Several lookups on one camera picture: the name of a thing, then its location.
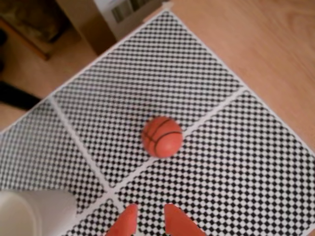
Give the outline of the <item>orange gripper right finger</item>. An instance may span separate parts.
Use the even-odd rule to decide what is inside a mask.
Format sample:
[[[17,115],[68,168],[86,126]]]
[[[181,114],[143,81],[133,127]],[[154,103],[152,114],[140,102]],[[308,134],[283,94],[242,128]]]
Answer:
[[[164,206],[165,233],[170,236],[205,236],[206,234],[177,206]]]

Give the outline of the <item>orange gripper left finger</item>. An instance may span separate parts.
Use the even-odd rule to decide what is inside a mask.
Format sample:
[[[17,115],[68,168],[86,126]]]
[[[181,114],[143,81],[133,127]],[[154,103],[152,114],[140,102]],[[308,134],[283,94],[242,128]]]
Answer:
[[[131,236],[137,228],[137,204],[130,204],[110,227],[106,236]]]

